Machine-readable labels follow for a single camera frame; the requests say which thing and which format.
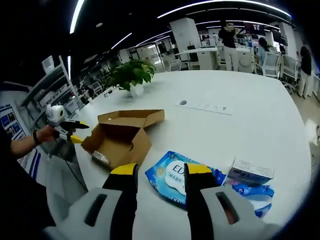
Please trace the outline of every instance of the cardboard box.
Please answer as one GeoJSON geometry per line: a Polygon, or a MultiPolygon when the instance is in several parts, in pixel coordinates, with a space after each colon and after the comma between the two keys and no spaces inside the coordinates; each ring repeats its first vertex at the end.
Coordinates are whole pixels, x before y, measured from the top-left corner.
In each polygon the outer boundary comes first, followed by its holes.
{"type": "Polygon", "coordinates": [[[227,177],[249,186],[262,185],[274,178],[274,171],[274,168],[235,158],[227,177]]]}
{"type": "Polygon", "coordinates": [[[141,165],[152,145],[144,128],[164,119],[164,110],[123,110],[99,115],[98,125],[82,147],[90,154],[103,154],[111,169],[130,163],[141,165]]]}

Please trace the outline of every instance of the black ceiling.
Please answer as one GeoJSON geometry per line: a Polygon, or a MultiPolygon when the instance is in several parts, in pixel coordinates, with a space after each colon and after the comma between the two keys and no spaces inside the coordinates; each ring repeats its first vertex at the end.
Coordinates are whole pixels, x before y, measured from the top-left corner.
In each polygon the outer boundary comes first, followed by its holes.
{"type": "MultiPolygon", "coordinates": [[[[245,20],[269,24],[275,16],[288,16],[263,6],[240,2],[215,2],[188,7],[162,18],[157,16],[173,9],[202,1],[196,0],[85,0],[73,34],[69,34],[78,0],[18,0],[6,9],[5,81],[34,85],[43,75],[41,61],[49,55],[71,56],[71,75],[85,68],[86,58],[109,51],[127,34],[132,33],[108,54],[136,44],[169,30],[169,23],[192,18],[196,23],[226,20],[245,20]]],[[[263,1],[287,12],[278,1],[263,1]]],[[[212,24],[197,25],[206,29],[212,24]]]]}

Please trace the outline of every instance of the green plant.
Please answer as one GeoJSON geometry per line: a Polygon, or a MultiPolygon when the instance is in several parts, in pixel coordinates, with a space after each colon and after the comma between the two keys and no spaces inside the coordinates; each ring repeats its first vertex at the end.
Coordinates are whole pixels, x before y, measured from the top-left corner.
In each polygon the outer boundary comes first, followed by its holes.
{"type": "Polygon", "coordinates": [[[105,85],[119,87],[120,90],[130,91],[130,83],[135,86],[143,81],[150,83],[156,68],[148,61],[130,60],[108,72],[105,85]]]}

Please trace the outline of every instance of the wristwatch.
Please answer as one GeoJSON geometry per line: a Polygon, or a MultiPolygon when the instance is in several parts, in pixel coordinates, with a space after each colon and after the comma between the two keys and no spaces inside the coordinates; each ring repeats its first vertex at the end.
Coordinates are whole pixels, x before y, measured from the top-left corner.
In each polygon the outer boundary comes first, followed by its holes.
{"type": "Polygon", "coordinates": [[[38,139],[38,137],[37,137],[37,130],[34,130],[34,131],[33,131],[32,136],[33,136],[33,139],[34,139],[35,143],[36,143],[37,145],[40,145],[41,142],[39,141],[39,139],[38,139]]]}

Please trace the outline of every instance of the white flower pot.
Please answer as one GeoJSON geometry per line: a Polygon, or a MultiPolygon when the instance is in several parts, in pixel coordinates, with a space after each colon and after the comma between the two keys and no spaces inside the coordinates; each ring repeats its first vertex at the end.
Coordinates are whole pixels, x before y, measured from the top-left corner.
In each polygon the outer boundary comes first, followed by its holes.
{"type": "Polygon", "coordinates": [[[136,84],[135,86],[130,83],[130,93],[133,98],[140,96],[144,92],[144,86],[142,84],[136,84]]]}

